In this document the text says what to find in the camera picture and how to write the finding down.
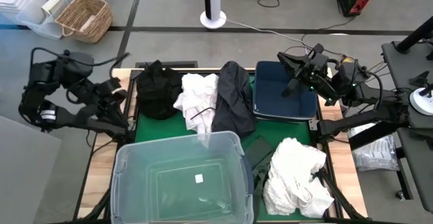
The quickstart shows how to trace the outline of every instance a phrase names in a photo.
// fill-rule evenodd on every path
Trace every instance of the dark gray cloth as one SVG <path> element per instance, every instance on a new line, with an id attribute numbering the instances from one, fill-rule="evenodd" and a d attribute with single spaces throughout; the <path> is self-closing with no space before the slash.
<path id="1" fill-rule="evenodd" d="M 212 132 L 233 131 L 245 137 L 254 132 L 255 120 L 250 75 L 236 62 L 227 62 L 219 75 Z"/>

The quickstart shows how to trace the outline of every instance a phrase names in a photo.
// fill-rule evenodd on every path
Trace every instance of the clear plastic bin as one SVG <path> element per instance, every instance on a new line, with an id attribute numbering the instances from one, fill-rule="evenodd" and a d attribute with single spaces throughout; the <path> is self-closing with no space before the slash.
<path id="1" fill-rule="evenodd" d="M 134 143 L 116 155 L 112 223 L 251 224 L 253 188 L 233 132 Z"/>
<path id="2" fill-rule="evenodd" d="M 60 0 L 57 9 L 49 16 L 46 16 L 42 10 L 42 6 L 48 0 L 32 0 L 24 9 L 16 16 L 16 20 L 23 25 L 28 26 L 38 35 L 49 39 L 62 38 L 62 27 L 55 23 L 54 20 L 68 6 L 68 0 Z"/>

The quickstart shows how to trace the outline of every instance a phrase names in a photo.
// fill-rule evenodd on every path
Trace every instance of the plastic bag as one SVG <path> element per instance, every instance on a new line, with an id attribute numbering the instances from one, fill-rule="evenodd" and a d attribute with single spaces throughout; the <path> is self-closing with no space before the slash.
<path id="1" fill-rule="evenodd" d="M 348 132 L 348 135 L 349 137 L 352 137 L 372 126 L 374 126 L 374 124 L 369 123 L 355 127 Z M 361 148 L 353 150 L 352 155 L 355 160 L 355 166 L 359 171 L 377 169 L 391 171 L 400 170 L 395 153 L 394 137 L 392 135 L 385 136 L 372 143 L 364 145 Z"/>

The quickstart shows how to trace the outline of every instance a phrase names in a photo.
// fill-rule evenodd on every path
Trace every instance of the navy blue cushion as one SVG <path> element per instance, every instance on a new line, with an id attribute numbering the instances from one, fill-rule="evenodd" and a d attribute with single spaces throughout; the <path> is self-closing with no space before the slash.
<path id="1" fill-rule="evenodd" d="M 258 62 L 254 79 L 254 113 L 257 116 L 309 120 L 316 115 L 317 94 L 305 85 L 287 97 L 281 92 L 290 77 L 279 62 Z"/>

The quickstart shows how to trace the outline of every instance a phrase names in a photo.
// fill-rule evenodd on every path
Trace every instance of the wooden table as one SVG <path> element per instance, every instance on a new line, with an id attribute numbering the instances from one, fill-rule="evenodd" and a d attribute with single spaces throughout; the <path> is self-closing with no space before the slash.
<path id="1" fill-rule="evenodd" d="M 200 71 L 203 68 L 185 68 L 186 70 Z M 131 71 L 129 68 L 118 68 L 113 70 L 113 76 L 120 79 L 120 84 L 123 89 L 129 88 L 129 81 Z M 133 98 L 131 100 L 128 117 L 133 116 L 135 110 L 135 97 L 136 90 L 133 88 Z M 325 100 L 319 97 L 319 105 L 321 108 L 322 118 L 330 120 L 338 120 L 342 118 L 340 105 L 337 103 L 335 106 L 325 106 Z M 348 141 L 347 134 L 341 133 L 337 139 Z M 110 138 L 104 134 L 98 134 L 95 142 L 95 148 L 108 142 Z M 364 199 L 359 186 L 359 180 L 355 164 L 352 158 L 350 146 L 347 143 L 333 141 L 329 143 L 329 152 L 334 166 L 334 174 L 336 177 L 337 186 L 342 193 L 346 196 L 347 200 L 355 207 L 355 209 L 364 217 L 367 216 L 367 211 L 364 205 Z M 81 205 L 78 212 L 78 217 L 87 215 L 93 207 L 98 203 L 103 194 L 107 191 L 110 185 L 110 177 L 114 163 L 114 156 L 116 154 L 116 144 L 111 143 L 100 151 L 95 153 L 91 159 L 89 171 L 87 173 L 87 180 L 81 198 Z"/>

